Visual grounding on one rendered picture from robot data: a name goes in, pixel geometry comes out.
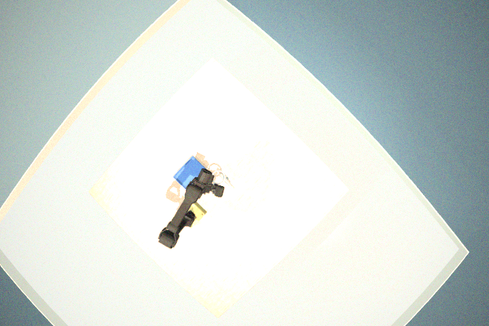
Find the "blue tray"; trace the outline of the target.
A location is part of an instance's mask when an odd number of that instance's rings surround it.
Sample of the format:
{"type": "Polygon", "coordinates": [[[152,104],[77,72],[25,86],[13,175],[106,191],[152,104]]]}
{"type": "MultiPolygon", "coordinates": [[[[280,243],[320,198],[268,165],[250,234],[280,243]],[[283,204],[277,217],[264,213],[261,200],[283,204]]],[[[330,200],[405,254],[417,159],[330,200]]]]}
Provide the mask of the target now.
{"type": "Polygon", "coordinates": [[[173,176],[173,178],[186,189],[187,184],[192,181],[195,177],[198,177],[203,165],[192,156],[183,167],[173,176]]]}

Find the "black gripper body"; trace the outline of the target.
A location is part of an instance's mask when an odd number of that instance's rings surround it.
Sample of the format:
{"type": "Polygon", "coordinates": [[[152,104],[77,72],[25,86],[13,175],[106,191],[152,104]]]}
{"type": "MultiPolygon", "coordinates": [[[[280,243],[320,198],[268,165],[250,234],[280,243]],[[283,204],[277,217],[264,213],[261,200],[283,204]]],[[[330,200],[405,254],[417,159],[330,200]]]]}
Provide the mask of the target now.
{"type": "Polygon", "coordinates": [[[215,197],[222,198],[225,189],[224,186],[221,185],[208,186],[208,184],[206,184],[206,186],[207,186],[206,191],[203,194],[209,194],[209,192],[214,192],[215,197]]]}

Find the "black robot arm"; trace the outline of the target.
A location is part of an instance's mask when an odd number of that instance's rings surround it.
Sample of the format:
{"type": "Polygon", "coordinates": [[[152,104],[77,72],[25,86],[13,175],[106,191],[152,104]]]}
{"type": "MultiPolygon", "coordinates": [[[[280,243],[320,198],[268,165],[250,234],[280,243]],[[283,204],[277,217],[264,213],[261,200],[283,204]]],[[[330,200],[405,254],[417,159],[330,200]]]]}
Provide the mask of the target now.
{"type": "Polygon", "coordinates": [[[158,236],[159,243],[169,249],[175,247],[179,239],[179,233],[182,229],[184,227],[191,227],[197,218],[194,212],[189,210],[189,208],[191,208],[192,204],[197,202],[206,191],[206,184],[208,184],[208,186],[213,186],[213,179],[214,175],[212,172],[202,168],[197,180],[193,179],[187,184],[185,199],[175,213],[173,219],[169,221],[168,225],[160,232],[158,236]]]}

